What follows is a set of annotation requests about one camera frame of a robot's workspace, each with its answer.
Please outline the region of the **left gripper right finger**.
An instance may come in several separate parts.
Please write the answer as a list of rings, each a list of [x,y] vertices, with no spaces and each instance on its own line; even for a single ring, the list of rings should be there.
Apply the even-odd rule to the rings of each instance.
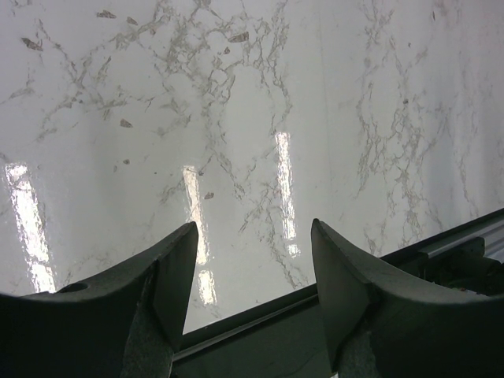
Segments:
[[[383,257],[320,220],[311,243],[334,374],[502,376],[502,219],[480,218]]]

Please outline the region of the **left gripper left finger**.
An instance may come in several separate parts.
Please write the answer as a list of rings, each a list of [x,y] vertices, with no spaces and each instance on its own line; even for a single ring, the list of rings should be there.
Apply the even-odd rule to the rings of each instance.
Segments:
[[[198,228],[191,222],[57,292],[2,295],[2,376],[169,376],[197,249]]]

